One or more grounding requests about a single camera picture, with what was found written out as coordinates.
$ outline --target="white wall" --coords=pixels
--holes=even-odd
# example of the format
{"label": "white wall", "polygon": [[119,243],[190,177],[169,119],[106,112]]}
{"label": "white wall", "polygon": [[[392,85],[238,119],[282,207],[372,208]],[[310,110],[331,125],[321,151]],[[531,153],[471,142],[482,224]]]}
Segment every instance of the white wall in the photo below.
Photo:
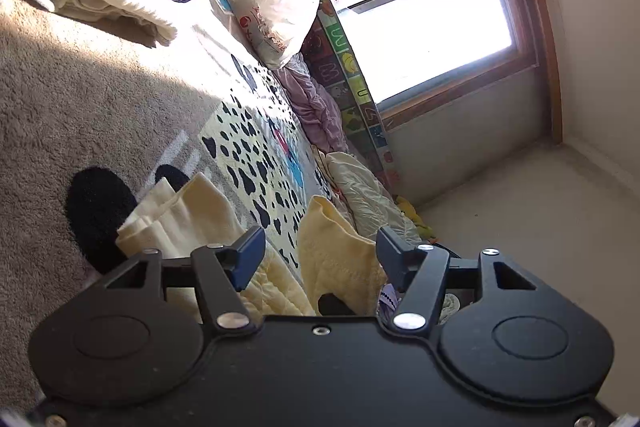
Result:
{"label": "white wall", "polygon": [[402,194],[420,205],[548,133],[546,87],[526,70],[388,133]]}
{"label": "white wall", "polygon": [[565,141],[640,186],[640,0],[547,2]]}

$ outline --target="pink blanket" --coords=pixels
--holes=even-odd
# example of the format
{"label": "pink blanket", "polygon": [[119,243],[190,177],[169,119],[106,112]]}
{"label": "pink blanket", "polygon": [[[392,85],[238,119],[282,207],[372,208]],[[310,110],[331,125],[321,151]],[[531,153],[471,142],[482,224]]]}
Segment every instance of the pink blanket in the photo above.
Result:
{"label": "pink blanket", "polygon": [[302,54],[294,55],[281,70],[274,71],[287,91],[291,107],[305,130],[309,142],[319,150],[349,152],[342,131],[340,109],[331,95],[309,75]]}

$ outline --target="wooden window trim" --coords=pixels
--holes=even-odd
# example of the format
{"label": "wooden window trim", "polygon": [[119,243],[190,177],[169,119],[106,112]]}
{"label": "wooden window trim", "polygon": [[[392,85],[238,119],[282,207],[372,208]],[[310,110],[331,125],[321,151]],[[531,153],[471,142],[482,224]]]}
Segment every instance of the wooden window trim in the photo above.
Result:
{"label": "wooden window trim", "polygon": [[381,111],[387,130],[476,89],[532,66],[546,77],[553,140],[562,141],[562,106],[558,59],[546,0],[501,0],[513,45],[497,54],[446,73],[446,83]]}

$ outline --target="yellow towel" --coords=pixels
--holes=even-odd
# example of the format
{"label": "yellow towel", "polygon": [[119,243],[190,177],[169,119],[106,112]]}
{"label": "yellow towel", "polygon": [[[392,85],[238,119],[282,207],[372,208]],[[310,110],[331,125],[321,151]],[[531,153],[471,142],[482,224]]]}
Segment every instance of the yellow towel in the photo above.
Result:
{"label": "yellow towel", "polygon": [[[188,257],[208,243],[231,245],[244,232],[229,201],[199,172],[178,193],[160,180],[120,227],[116,245],[127,256],[151,247],[164,258]],[[168,290],[169,302],[199,320],[192,288]],[[262,314],[314,315],[300,284],[269,244],[240,297],[254,321]]]}
{"label": "yellow towel", "polygon": [[357,234],[322,196],[309,202],[298,230],[298,258],[305,292],[318,313],[318,299],[332,293],[358,315],[376,311],[386,274],[376,244]]}

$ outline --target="yellow toy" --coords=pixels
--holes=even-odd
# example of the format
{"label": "yellow toy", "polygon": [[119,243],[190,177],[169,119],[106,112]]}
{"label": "yellow toy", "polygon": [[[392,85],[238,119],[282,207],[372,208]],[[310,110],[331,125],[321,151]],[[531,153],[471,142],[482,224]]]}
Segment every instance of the yellow toy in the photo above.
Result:
{"label": "yellow toy", "polygon": [[428,225],[425,225],[422,218],[418,216],[418,213],[415,211],[414,206],[402,196],[396,196],[395,200],[396,206],[400,211],[414,222],[415,228],[418,229],[418,235],[420,235],[420,237],[425,241],[434,243],[436,241],[436,236],[433,233],[433,230],[431,227],[428,227]]}

